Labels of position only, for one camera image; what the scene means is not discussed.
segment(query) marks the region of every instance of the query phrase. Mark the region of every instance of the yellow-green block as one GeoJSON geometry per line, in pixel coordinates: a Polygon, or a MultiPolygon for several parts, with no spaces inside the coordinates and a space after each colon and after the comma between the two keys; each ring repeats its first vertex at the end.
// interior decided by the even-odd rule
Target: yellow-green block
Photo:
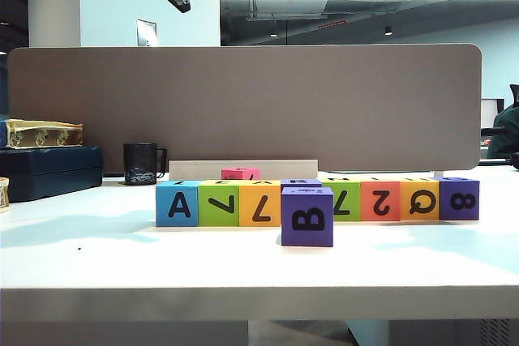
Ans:
{"type": "Polygon", "coordinates": [[[360,221],[360,180],[348,177],[320,179],[333,192],[333,219],[336,222],[360,221]]]}
{"type": "Polygon", "coordinates": [[[206,180],[198,185],[198,226],[239,225],[239,180],[206,180]]]}

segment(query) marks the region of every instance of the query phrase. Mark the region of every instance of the red block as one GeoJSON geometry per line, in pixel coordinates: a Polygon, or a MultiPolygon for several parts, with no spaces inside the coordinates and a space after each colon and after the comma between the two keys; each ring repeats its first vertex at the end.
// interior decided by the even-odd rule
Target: red block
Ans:
{"type": "Polygon", "coordinates": [[[260,178],[260,168],[223,168],[222,180],[257,180],[260,178]]]}

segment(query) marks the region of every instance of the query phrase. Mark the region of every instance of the letter block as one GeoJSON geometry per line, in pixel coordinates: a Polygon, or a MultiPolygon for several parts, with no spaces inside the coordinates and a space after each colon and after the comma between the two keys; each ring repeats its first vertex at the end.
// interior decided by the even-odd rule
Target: letter block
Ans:
{"type": "Polygon", "coordinates": [[[284,178],[281,180],[281,190],[295,186],[323,186],[321,181],[315,178],[284,178]]]}
{"type": "Polygon", "coordinates": [[[206,180],[198,186],[198,226],[238,226],[237,180],[206,180]]]}
{"type": "Polygon", "coordinates": [[[360,221],[360,180],[330,177],[321,181],[333,192],[333,219],[336,222],[360,221]]]}
{"type": "Polygon", "coordinates": [[[360,183],[362,221],[400,220],[400,182],[371,178],[360,183]]]}
{"type": "Polygon", "coordinates": [[[240,226],[281,225],[279,180],[243,180],[240,182],[240,226]]]}
{"type": "Polygon", "coordinates": [[[258,180],[260,168],[223,168],[222,180],[258,180]]]}
{"type": "Polygon", "coordinates": [[[333,192],[296,187],[281,192],[281,244],[333,246],[333,192]]]}
{"type": "Polygon", "coordinates": [[[200,181],[161,182],[155,188],[155,225],[177,227],[198,225],[200,181]]]}
{"type": "Polygon", "coordinates": [[[439,220],[440,184],[432,178],[406,178],[400,181],[402,220],[439,220]]]}
{"type": "Polygon", "coordinates": [[[479,182],[436,178],[440,182],[440,220],[479,220],[479,182]]]}

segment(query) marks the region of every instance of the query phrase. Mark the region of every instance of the box lid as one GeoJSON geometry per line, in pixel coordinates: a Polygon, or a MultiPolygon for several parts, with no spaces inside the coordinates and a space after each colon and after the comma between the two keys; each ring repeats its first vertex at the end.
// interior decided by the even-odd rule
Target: box lid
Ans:
{"type": "Polygon", "coordinates": [[[101,149],[94,147],[43,147],[0,150],[0,176],[39,175],[103,166],[101,149]]]}

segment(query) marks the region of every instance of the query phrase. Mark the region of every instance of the blue block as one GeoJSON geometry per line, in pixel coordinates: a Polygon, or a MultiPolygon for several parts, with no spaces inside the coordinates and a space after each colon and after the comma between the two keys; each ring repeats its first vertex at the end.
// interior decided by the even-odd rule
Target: blue block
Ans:
{"type": "Polygon", "coordinates": [[[198,185],[202,181],[170,181],[155,189],[157,227],[198,226],[198,185]]]}
{"type": "Polygon", "coordinates": [[[333,246],[331,189],[294,187],[283,190],[281,244],[283,246],[333,246]]]}
{"type": "Polygon", "coordinates": [[[281,180],[281,192],[285,188],[294,188],[294,187],[317,187],[323,186],[323,183],[315,178],[283,178],[281,180]]]}

